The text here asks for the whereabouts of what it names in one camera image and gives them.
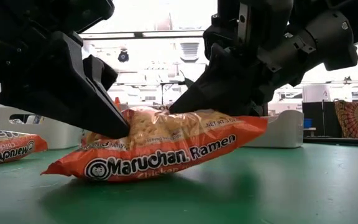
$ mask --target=ramen package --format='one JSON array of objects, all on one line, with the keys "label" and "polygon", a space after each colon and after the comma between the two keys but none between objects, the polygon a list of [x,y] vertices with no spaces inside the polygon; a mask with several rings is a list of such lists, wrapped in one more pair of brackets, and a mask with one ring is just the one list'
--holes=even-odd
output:
[{"label": "ramen package", "polygon": [[88,133],[82,147],[51,164],[43,174],[123,182],[178,172],[219,156],[264,133],[267,120],[204,110],[169,114],[149,107],[122,112],[126,138]]},{"label": "ramen package", "polygon": [[47,149],[47,142],[38,135],[0,131],[0,163],[16,161]]}]

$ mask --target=colorful tapestry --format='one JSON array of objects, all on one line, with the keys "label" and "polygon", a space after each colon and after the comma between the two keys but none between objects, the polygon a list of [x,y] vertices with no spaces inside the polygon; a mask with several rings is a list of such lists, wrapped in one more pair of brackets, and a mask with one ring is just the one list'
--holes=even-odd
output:
[{"label": "colorful tapestry", "polygon": [[343,138],[358,138],[358,102],[336,101],[335,112]]}]

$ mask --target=white bin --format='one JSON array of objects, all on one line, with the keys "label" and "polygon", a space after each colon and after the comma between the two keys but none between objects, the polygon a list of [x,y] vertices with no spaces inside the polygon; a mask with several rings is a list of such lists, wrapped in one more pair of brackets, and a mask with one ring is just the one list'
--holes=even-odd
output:
[{"label": "white bin", "polygon": [[44,118],[41,124],[12,124],[9,118],[14,114],[33,113],[0,106],[0,130],[37,134],[48,143],[49,149],[66,149],[81,143],[80,128],[50,118]]},{"label": "white bin", "polygon": [[303,144],[304,114],[296,110],[286,110],[268,119],[266,132],[244,147],[297,148]]}]

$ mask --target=green table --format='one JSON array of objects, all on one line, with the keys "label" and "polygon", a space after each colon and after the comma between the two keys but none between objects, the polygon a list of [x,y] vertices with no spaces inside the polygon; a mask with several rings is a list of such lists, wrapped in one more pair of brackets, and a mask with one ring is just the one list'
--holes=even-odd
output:
[{"label": "green table", "polygon": [[0,223],[358,223],[358,148],[238,149],[132,184],[39,173],[68,151],[0,165]]}]

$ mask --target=maruchan ramen package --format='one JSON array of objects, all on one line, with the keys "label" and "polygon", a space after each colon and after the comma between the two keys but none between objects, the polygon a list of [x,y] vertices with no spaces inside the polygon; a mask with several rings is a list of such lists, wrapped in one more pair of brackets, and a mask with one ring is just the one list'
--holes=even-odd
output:
[{"label": "maruchan ramen package", "polygon": [[0,131],[0,164],[16,161],[30,153],[47,149],[47,142],[38,135]]},{"label": "maruchan ramen package", "polygon": [[123,182],[178,172],[225,155],[264,133],[267,120],[212,111],[169,114],[149,107],[122,112],[126,138],[88,133],[83,146],[43,174]]}]

